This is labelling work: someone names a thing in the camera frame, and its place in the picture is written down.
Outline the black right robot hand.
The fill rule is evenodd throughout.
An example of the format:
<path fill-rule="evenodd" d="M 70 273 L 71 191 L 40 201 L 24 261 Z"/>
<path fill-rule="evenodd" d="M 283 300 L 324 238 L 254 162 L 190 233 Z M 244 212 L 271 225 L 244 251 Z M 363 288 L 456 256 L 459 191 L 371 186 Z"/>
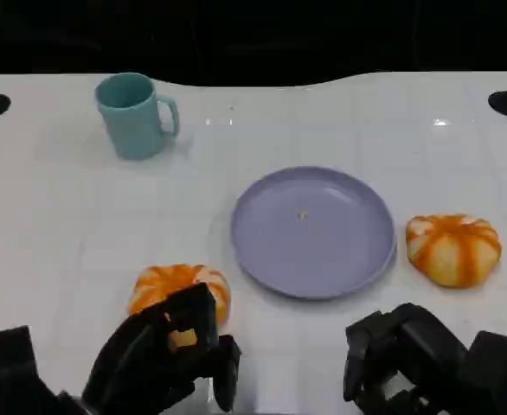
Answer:
<path fill-rule="evenodd" d="M 460 414 L 468 349 L 430 311 L 404 303 L 345 329 L 343 399 L 364 414 Z"/>

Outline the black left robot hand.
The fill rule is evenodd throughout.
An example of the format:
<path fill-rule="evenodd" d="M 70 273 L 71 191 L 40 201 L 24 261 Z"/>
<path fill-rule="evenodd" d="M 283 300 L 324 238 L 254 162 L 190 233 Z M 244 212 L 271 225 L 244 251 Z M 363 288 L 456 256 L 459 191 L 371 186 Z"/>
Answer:
<path fill-rule="evenodd" d="M 241 351 L 220 335 L 205 283 L 128 316 L 96 358 L 82 393 L 97 414 L 159 414 L 211 379 L 221 410 L 234 406 Z"/>

